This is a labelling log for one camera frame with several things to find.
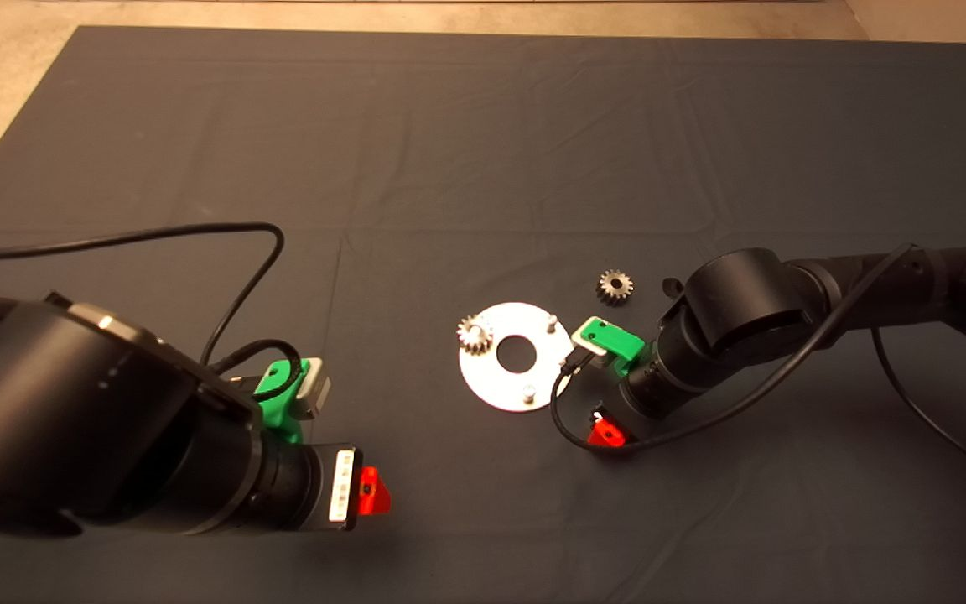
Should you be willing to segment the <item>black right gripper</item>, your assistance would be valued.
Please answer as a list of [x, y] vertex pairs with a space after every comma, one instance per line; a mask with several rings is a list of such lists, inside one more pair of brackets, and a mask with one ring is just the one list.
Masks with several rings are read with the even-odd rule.
[[[645, 348], [618, 383], [617, 424], [633, 437], [651, 437], [668, 415], [705, 391], [674, 376], [656, 349]], [[609, 418], [595, 416], [588, 444], [617, 450], [627, 437]]]

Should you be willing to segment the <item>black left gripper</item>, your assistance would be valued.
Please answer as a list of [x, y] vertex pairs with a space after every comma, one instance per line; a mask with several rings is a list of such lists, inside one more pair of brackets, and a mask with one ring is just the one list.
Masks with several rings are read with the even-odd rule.
[[263, 491], [261, 527], [279, 532], [351, 531], [359, 516], [390, 513], [378, 469], [349, 443], [273, 445], [273, 479]]

